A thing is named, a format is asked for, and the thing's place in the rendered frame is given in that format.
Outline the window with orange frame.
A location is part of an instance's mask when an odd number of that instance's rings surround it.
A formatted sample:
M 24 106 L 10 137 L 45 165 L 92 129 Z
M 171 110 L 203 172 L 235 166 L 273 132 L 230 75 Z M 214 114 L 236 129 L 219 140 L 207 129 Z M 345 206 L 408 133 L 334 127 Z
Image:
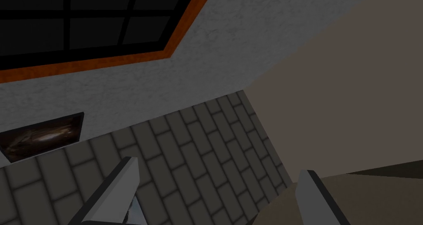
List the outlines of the window with orange frame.
M 207 0 L 0 0 L 0 84 L 170 58 Z

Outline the dark framed wall picture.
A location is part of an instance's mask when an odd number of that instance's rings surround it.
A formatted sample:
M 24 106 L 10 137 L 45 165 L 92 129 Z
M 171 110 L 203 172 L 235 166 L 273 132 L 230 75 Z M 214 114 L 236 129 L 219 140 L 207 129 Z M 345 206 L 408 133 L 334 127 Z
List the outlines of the dark framed wall picture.
M 0 132 L 0 168 L 80 141 L 85 113 Z

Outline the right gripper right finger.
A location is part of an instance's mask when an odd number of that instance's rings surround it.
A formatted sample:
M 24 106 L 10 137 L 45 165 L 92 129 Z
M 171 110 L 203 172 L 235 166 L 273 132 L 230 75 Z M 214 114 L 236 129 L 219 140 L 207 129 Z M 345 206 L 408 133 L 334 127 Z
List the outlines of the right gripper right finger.
M 300 171 L 295 196 L 303 225 L 351 225 L 315 171 Z

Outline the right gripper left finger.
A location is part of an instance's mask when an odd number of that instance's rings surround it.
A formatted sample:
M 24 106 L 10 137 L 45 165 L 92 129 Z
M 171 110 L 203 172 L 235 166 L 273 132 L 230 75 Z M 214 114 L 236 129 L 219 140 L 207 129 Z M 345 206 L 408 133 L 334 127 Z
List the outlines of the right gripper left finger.
M 122 225 L 139 184 L 138 158 L 124 157 L 68 225 Z

